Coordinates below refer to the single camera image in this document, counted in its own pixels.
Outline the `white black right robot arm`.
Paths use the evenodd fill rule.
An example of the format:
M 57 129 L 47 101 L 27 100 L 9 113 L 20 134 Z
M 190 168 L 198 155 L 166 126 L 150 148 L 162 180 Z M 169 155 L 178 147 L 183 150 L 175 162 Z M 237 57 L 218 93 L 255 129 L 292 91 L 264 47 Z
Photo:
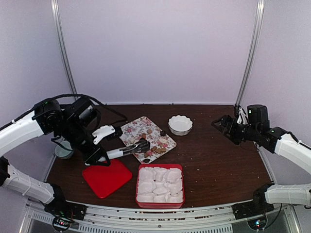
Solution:
M 273 155 L 286 159 L 307 173 L 311 171 L 311 148 L 299 140 L 291 131 L 271 127 L 265 105 L 253 104 L 247 110 L 236 106 L 234 117 L 223 115 L 211 125 L 235 145 L 251 141 Z M 253 199 L 235 204 L 236 218 L 260 215 L 272 211 L 274 204 L 311 206 L 311 185 L 276 183 L 265 184 L 253 193 Z

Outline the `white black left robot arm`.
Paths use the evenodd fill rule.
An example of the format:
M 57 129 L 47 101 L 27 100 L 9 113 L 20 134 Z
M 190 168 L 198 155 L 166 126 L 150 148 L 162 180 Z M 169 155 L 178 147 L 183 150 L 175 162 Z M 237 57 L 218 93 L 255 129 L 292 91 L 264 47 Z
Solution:
M 85 164 L 100 165 L 106 161 L 105 166 L 109 166 L 110 158 L 100 141 L 116 132 L 113 125 L 88 129 L 92 121 L 101 119 L 95 105 L 102 103 L 97 99 L 78 94 L 75 102 L 60 104 L 58 100 L 66 97 L 63 94 L 47 98 L 0 129 L 1 187 L 50 205 L 60 216 L 70 211 L 62 189 L 41 181 L 30 170 L 43 169 L 45 165 L 40 159 L 52 155 L 50 143 L 41 137 L 53 134 L 52 142 L 63 138 L 82 153 Z

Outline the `dark heart chocolate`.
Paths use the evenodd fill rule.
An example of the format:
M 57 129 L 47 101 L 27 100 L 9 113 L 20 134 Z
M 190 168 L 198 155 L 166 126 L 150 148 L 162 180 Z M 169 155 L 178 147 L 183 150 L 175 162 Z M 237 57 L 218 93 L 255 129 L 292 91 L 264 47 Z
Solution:
M 147 146 L 148 145 L 148 141 L 144 138 L 142 138 L 141 140 L 139 140 L 139 144 L 144 147 L 144 146 Z

